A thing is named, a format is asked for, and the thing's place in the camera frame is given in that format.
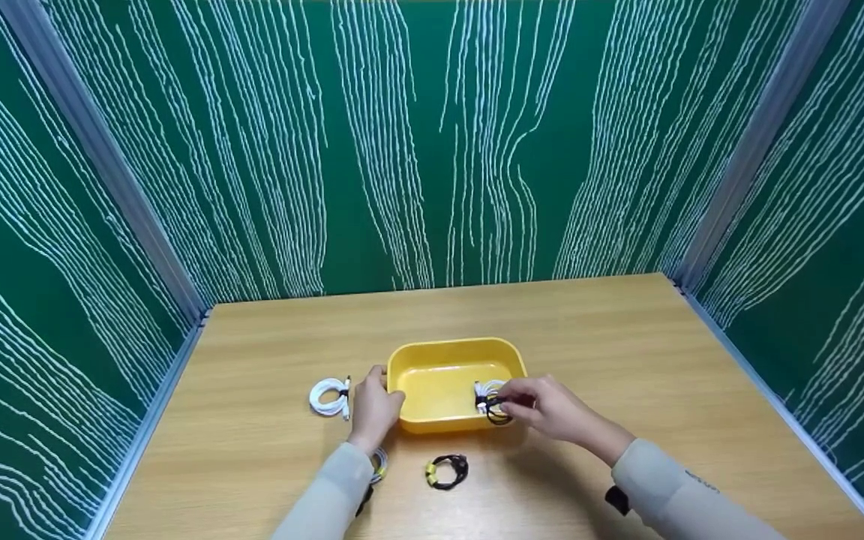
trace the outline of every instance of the white cable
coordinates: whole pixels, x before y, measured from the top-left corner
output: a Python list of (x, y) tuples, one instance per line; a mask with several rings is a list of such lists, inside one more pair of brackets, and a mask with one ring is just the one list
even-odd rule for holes
[[(346, 376), (346, 382), (339, 379), (322, 379), (309, 392), (309, 406), (322, 416), (335, 416), (342, 411), (343, 419), (349, 420), (349, 385), (353, 380)], [(336, 400), (322, 403), (323, 394), (329, 391), (339, 392)]]
[(478, 403), (478, 398), (486, 398), (489, 394), (498, 392), (502, 386), (505, 385), (505, 380), (492, 379), (490, 382), (482, 383), (476, 382), (473, 384), (472, 389), (475, 391), (476, 404), (475, 408), (479, 411), (479, 414), (486, 413), (486, 406), (484, 403)]
[(373, 454), (373, 459), (376, 466), (375, 472), (373, 472), (373, 479), (371, 479), (369, 483), (378, 483), (385, 478), (385, 468), (389, 465), (389, 455), (386, 454), (384, 450), (382, 450), (382, 447), (378, 447), (375, 448), (375, 454)]

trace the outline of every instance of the sleeve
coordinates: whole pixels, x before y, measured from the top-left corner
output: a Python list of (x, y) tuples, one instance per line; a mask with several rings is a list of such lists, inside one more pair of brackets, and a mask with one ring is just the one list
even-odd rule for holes
[(666, 540), (783, 539), (647, 440), (628, 446), (615, 463), (613, 479), (642, 523)]
[(342, 443), (279, 523), (271, 540), (341, 540), (369, 488), (373, 471), (366, 454)]

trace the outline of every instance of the green wall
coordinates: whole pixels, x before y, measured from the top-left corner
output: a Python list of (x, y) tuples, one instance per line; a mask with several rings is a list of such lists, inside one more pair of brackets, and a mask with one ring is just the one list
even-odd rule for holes
[(79, 538), (189, 325), (15, 51), (0, 33), (0, 539)]
[(864, 0), (754, 186), (699, 299), (864, 496)]
[(671, 272), (803, 4), (46, 9), (226, 302)]

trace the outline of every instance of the tabletop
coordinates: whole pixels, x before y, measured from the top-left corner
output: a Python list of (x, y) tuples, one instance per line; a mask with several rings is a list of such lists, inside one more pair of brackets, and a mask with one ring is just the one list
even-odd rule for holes
[[(106, 538), (264, 539), (349, 433), (316, 415), (325, 377), (398, 346), (499, 336), (790, 539), (862, 539), (864, 517), (661, 274), (220, 304)], [(388, 475), (349, 538), (658, 538), (604, 500), (609, 469), (522, 427), (393, 433)], [(428, 487), (426, 461), (469, 457)]]

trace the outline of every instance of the black cable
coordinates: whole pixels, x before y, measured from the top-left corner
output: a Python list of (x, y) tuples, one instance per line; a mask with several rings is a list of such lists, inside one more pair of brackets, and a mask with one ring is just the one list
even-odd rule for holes
[[(436, 471), (438, 470), (439, 464), (443, 461), (448, 461), (449, 465), (452, 465), (452, 469), (455, 471), (454, 481), (450, 481), (449, 483), (442, 483), (439, 481)], [(466, 459), (465, 455), (462, 454), (440, 455), (425, 465), (425, 481), (428, 482), (429, 486), (432, 488), (442, 491), (449, 491), (450, 489), (455, 488), (455, 486), (462, 483), (467, 476), (469, 476), (469, 459)]]
[(501, 404), (505, 403), (504, 397), (498, 397), (494, 392), (486, 396), (486, 418), (495, 426), (505, 426), (512, 421), (512, 417), (501, 410)]

